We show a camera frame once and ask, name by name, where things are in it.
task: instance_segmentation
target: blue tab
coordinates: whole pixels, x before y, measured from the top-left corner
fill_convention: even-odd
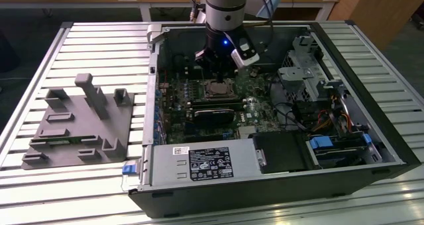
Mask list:
[[[134,164],[126,164],[121,168],[121,174],[129,175],[129,174],[136,174],[136,165]]]
[[[309,140],[309,143],[310,143],[312,149],[332,147],[332,142],[329,137],[313,137]]]
[[[362,139],[364,139],[366,144],[372,143],[372,139],[370,139],[368,134],[362,134]]]

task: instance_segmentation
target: warning label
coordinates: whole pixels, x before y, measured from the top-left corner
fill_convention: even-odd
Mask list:
[[[228,147],[189,151],[192,181],[233,177]]]

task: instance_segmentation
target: metal table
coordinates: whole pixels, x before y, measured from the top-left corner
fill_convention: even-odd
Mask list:
[[[356,26],[320,23],[381,109],[424,161],[424,100]],[[141,155],[149,51],[142,22],[64,24],[0,136],[0,224],[393,224],[424,219],[424,167],[349,196],[153,220],[121,188],[121,163],[20,169],[42,117],[48,88],[90,73],[104,93],[136,93],[128,158]],[[337,78],[336,71],[329,71]]]

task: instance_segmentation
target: bundled wires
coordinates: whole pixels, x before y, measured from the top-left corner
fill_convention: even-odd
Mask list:
[[[268,42],[265,44],[265,47],[268,47],[272,43],[272,38],[273,38],[273,24],[272,24],[272,15],[273,15],[273,3],[272,3],[272,0],[268,0],[269,1],[269,4],[270,4],[270,9],[269,9],[269,6],[268,6],[268,3],[265,0],[262,0],[262,3],[264,3],[264,6],[266,8],[266,13],[268,13],[268,21],[266,23],[269,24],[269,29],[270,29],[270,34],[269,34],[269,39],[268,39]]]

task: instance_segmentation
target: blue drive bracket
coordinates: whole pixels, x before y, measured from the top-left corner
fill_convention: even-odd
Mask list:
[[[329,137],[313,137],[309,140],[312,149],[332,147],[332,142]]]

